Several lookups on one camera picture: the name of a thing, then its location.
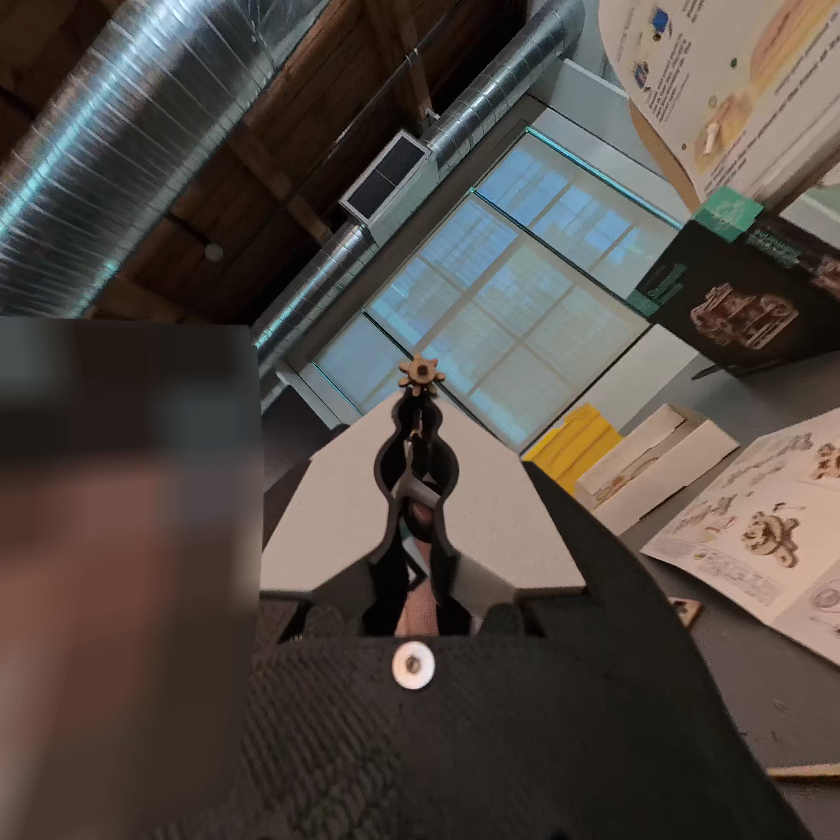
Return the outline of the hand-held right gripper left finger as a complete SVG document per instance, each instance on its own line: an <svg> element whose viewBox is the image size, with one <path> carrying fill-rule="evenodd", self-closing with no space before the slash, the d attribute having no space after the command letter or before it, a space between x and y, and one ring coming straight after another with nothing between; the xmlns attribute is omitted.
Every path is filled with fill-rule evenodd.
<svg viewBox="0 0 840 840"><path fill-rule="evenodd" d="M400 619L408 571L395 491L414 408L393 393L280 482L286 506L263 549L262 595Z"/></svg>

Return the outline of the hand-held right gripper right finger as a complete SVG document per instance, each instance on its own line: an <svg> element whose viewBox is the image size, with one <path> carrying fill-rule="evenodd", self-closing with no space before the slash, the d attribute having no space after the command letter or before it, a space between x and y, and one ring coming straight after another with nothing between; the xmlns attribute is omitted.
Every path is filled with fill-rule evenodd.
<svg viewBox="0 0 840 840"><path fill-rule="evenodd" d="M440 490L430 570L443 602L471 616L578 595L585 578L520 458L467 415L427 398L427 473Z"/></svg>

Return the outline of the small wooden gear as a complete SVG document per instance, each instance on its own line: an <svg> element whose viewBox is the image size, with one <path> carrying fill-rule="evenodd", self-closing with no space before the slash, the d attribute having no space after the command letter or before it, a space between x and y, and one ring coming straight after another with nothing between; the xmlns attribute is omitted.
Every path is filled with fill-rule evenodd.
<svg viewBox="0 0 840 840"><path fill-rule="evenodd" d="M446 373L438 369L438 359L428 359L419 354L399 363L398 370L401 376L397 387L415 398L422 395L435 398L438 386L446 380Z"/></svg>

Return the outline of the black model kit box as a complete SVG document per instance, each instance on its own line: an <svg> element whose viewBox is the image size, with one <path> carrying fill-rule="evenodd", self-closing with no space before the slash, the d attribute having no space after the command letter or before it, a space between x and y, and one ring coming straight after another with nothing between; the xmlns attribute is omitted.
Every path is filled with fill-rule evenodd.
<svg viewBox="0 0 840 840"><path fill-rule="evenodd" d="M723 186L626 301L743 377L838 351L838 271L838 247Z"/></svg>

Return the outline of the laser-cut wooden parts sheet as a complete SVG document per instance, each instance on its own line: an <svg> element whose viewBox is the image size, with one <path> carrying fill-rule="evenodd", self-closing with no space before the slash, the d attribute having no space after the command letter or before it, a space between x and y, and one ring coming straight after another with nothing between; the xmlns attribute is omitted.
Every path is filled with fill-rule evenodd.
<svg viewBox="0 0 840 840"><path fill-rule="evenodd" d="M785 783L838 783L839 762L816 763L768 768L766 774L774 781Z"/></svg>

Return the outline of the yellow plastic bin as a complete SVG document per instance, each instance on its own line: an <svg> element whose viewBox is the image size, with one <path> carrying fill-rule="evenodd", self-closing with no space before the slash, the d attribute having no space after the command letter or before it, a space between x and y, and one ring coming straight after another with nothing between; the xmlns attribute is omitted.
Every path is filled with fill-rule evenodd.
<svg viewBox="0 0 840 840"><path fill-rule="evenodd" d="M547 430L521 460L539 467L572 496L578 479L622 441L614 426L585 403L564 415L559 427Z"/></svg>

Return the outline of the white cardboard box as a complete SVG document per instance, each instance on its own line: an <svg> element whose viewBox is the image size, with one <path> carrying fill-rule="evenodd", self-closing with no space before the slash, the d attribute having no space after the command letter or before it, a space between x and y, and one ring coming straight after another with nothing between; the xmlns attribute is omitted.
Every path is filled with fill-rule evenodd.
<svg viewBox="0 0 840 840"><path fill-rule="evenodd" d="M665 404L588 469L573 496L621 536L739 447L710 419Z"/></svg>

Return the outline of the large grid window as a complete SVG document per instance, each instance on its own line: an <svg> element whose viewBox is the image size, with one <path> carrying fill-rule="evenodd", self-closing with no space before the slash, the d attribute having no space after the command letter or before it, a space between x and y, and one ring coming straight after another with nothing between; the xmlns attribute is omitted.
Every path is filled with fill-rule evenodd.
<svg viewBox="0 0 840 840"><path fill-rule="evenodd" d="M418 354L442 398L523 452L646 333L628 299L679 222L535 129L309 363L349 423Z"/></svg>

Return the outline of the open assembly instruction booklet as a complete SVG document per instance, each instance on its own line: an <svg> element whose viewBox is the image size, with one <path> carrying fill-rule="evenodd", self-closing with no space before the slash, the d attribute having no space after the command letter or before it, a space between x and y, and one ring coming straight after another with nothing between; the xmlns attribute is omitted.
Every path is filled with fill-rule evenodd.
<svg viewBox="0 0 840 840"><path fill-rule="evenodd" d="M757 438L642 548L839 664L839 410Z"/></svg>

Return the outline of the white air vent unit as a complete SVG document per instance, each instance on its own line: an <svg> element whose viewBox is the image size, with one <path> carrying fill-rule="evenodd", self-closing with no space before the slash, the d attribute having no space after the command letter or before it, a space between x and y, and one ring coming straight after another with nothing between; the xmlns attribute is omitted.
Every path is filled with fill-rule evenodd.
<svg viewBox="0 0 840 840"><path fill-rule="evenodd" d="M339 204L381 247L424 203L438 181L434 153L402 129L350 185Z"/></svg>

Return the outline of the printed instruction sheet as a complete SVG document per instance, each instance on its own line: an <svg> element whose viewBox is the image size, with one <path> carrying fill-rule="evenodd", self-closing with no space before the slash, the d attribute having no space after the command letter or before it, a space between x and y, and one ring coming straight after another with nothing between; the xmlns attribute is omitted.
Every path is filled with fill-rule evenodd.
<svg viewBox="0 0 840 840"><path fill-rule="evenodd" d="M784 204L838 163L838 1L600 2L607 57L695 205Z"/></svg>

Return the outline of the large silver air duct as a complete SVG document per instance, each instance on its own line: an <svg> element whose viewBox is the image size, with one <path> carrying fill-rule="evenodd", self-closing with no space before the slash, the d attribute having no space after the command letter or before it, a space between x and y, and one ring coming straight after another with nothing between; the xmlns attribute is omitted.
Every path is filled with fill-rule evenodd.
<svg viewBox="0 0 840 840"><path fill-rule="evenodd" d="M328 5L122 3L2 170L2 316L79 317Z"/></svg>

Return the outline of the narrow silver air duct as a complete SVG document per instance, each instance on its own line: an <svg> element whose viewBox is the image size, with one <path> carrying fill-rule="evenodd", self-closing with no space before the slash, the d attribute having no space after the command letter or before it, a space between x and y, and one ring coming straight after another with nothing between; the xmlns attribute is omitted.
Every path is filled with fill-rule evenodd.
<svg viewBox="0 0 840 840"><path fill-rule="evenodd" d="M437 187L546 69L574 50L584 26L584 2L542 3L420 139L434 153ZM260 377L268 376L279 358L320 320L382 247L352 217L329 239L255 324L253 344Z"/></svg>

